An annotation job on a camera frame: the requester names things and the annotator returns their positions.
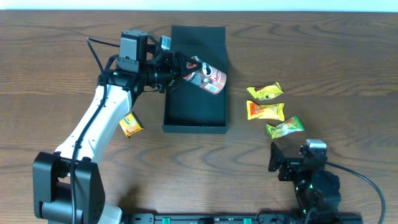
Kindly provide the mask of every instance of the green candy wrapper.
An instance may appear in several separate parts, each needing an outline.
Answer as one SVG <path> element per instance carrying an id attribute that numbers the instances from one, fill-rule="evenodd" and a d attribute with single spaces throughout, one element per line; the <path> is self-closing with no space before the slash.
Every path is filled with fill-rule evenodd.
<path id="1" fill-rule="evenodd" d="M 293 118 L 289 118 L 285 122 L 278 124 L 276 127 L 267 124 L 267 131 L 271 136 L 271 139 L 274 139 L 296 131 L 304 131 L 304 127 L 300 120 L 294 116 Z"/>

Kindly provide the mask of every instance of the red can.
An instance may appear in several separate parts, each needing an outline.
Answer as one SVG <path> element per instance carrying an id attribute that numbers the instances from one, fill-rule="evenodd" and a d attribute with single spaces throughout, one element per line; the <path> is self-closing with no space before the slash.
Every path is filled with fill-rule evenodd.
<path id="1" fill-rule="evenodd" d="M 225 86 L 226 74 L 217 68 L 200 60 L 197 56 L 192 59 L 201 62 L 202 68 L 187 75 L 184 79 L 212 94 L 219 93 Z M 195 64 L 187 63 L 187 68 L 194 68 Z"/>

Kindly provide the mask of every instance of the white wall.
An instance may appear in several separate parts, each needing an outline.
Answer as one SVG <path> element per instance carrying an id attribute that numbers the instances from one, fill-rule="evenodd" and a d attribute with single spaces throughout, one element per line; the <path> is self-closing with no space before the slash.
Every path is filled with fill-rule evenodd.
<path id="1" fill-rule="evenodd" d="M 0 9 L 398 12 L 398 0 L 0 0 Z"/>

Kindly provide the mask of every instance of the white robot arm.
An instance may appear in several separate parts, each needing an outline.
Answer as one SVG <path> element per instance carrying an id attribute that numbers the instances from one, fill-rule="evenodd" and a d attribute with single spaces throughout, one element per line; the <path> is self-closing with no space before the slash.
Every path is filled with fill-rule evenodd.
<path id="1" fill-rule="evenodd" d="M 127 114 L 132 107 L 131 93 L 129 91 L 124 91 L 122 87 L 114 85 L 107 85 L 107 89 L 105 107 L 101 109 L 96 119 L 87 130 L 76 157 L 78 161 L 87 157 L 90 158 L 92 162 L 100 165 L 106 146 L 112 138 L 115 129 L 120 120 L 123 119 L 123 116 Z M 103 93 L 104 87 L 98 86 L 95 91 L 93 102 L 75 130 L 73 130 L 67 140 L 55 150 L 55 152 L 60 152 L 61 157 L 72 158 L 75 142 L 100 104 Z M 105 203 L 98 223 L 119 224 L 121 215 L 122 211 L 120 208 Z"/>
<path id="2" fill-rule="evenodd" d="M 155 44 L 148 44 L 148 39 Z M 202 66 L 180 52 L 169 52 L 170 42 L 165 36 L 158 42 L 143 31 L 124 30 L 120 46 L 108 44 L 120 47 L 120 51 L 119 55 L 109 58 L 105 69 L 88 42 L 101 69 L 98 87 L 93 102 L 71 135 L 54 154 L 40 152 L 33 163 L 37 218 L 47 219 L 49 223 L 120 222 L 121 209 L 105 203 L 98 169 L 109 140 L 120 120 L 144 91 L 144 86 L 157 87 L 164 93 L 172 80 L 187 76 Z M 153 54 L 153 58 L 147 60 L 147 53 Z M 116 69 L 113 70 L 110 66 L 114 60 Z M 188 62 L 196 67 L 187 68 Z M 59 181 L 68 174 L 70 184 Z"/>

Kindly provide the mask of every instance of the black wire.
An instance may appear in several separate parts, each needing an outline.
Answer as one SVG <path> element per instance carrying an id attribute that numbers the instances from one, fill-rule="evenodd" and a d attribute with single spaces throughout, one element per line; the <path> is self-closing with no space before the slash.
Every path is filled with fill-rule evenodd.
<path id="1" fill-rule="evenodd" d="M 284 223 L 284 222 L 279 218 L 278 214 L 276 214 L 276 211 L 274 211 L 274 210 L 272 210 L 272 209 L 270 209 L 270 208 L 263 208 L 263 209 L 259 210 L 259 211 L 257 212 L 257 214 L 256 214 L 256 217 L 254 218 L 254 221 L 257 221 L 257 217 L 259 216 L 260 212 L 263 212 L 263 211 L 270 211 L 270 212 L 272 212 L 272 213 L 276 216 L 276 218 L 278 219 L 278 221 L 280 221 L 281 223 Z"/>
<path id="2" fill-rule="evenodd" d="M 381 190 L 379 189 L 379 187 L 374 182 L 372 182 L 367 177 L 365 177 L 364 175 L 362 175 L 358 172 L 355 172 L 349 168 L 345 168 L 343 166 L 340 166 L 340 165 L 337 165 L 337 164 L 334 164 L 331 162 L 325 162 L 325 164 L 332 166 L 332 167 L 339 168 L 341 170 L 349 172 L 350 174 L 354 174 L 355 176 L 360 177 L 361 179 L 365 180 L 368 184 L 370 184 L 376 190 L 376 192 L 379 194 L 380 201 L 381 201 L 381 214 L 380 214 L 380 219 L 378 222 L 378 224 L 381 224 L 383 222 L 384 215 L 386 213 L 386 201 L 384 200 L 383 194 L 381 193 Z"/>
<path id="3" fill-rule="evenodd" d="M 316 212 L 316 211 L 317 211 L 317 208 L 316 208 L 316 207 L 312 207 L 312 208 L 308 211 L 307 215 L 305 216 L 304 224 L 308 224 L 308 221 L 310 220 L 311 214 L 312 214 L 313 212 Z"/>
<path id="4" fill-rule="evenodd" d="M 101 100 L 101 103 L 98 105 L 97 110 L 94 112 L 94 114 L 92 115 L 92 117 L 90 118 L 90 120 L 87 122 L 86 126 L 83 128 L 83 130 L 81 131 L 79 138 L 77 139 L 77 141 L 75 142 L 75 147 L 73 148 L 73 154 L 72 154 L 72 161 L 71 161 L 71 166 L 70 166 L 70 185 L 71 185 L 71 194 L 72 194 L 72 224 L 76 223 L 76 219 L 77 219 L 77 214 L 76 214 L 76 188 L 75 188 L 75 163 L 76 163 L 76 155 L 78 150 L 81 148 L 80 144 L 83 140 L 84 135 L 86 134 L 88 128 L 91 126 L 91 124 L 93 123 L 94 119 L 97 117 L 98 113 L 100 112 L 101 108 L 105 105 L 105 101 L 106 101 L 106 83 L 107 83 L 107 79 L 105 77 L 105 73 L 104 73 L 104 69 L 102 67 L 102 64 L 97 56 L 97 54 L 95 53 L 93 47 L 90 44 L 90 38 L 87 37 L 86 39 L 87 45 L 91 50 L 91 53 L 93 53 L 93 56 L 95 58 L 95 60 L 97 61 L 97 64 L 99 66 L 99 69 L 101 70 L 101 75 L 103 77 L 104 80 L 104 95 L 103 98 Z"/>
<path id="5" fill-rule="evenodd" d="M 105 71 L 106 71 L 107 69 L 109 69 L 109 68 L 112 66 L 112 63 L 116 60 L 116 58 L 117 58 L 118 56 L 119 56 L 119 55 L 112 55 L 112 56 L 110 56 L 110 58 L 108 59 L 108 62 L 106 63 Z"/>
<path id="6" fill-rule="evenodd" d="M 144 90 L 142 92 L 144 92 L 144 93 L 154 93 L 154 92 L 157 92 L 157 91 L 159 91 L 159 90 L 158 89 L 156 89 L 156 90 Z"/>
<path id="7" fill-rule="evenodd" d="M 118 45 L 118 44 L 111 44 L 111 43 L 103 42 L 103 41 L 100 41 L 100 40 L 92 39 L 92 38 L 89 38 L 89 37 L 87 37 L 87 38 L 89 40 L 91 40 L 92 42 L 97 42 L 99 44 L 104 44 L 104 45 L 108 45 L 108 46 L 112 46 L 112 47 L 120 47 L 120 45 Z"/>
<path id="8" fill-rule="evenodd" d="M 295 218 L 295 220 L 296 220 L 296 222 L 297 222 L 298 224 L 302 224 L 301 219 L 299 219 L 299 216 L 297 216 L 297 214 L 294 212 L 293 209 L 290 209 L 289 215 L 290 215 L 290 214 L 293 214 L 293 216 L 294 216 L 294 218 Z"/>
<path id="9" fill-rule="evenodd" d="M 153 43 L 155 43 L 155 46 L 157 46 L 157 51 L 154 53 L 154 57 L 146 61 L 147 65 L 153 65 L 162 58 L 162 47 L 160 46 L 160 43 L 154 39 L 153 36 L 148 35 L 148 39 L 153 41 Z"/>

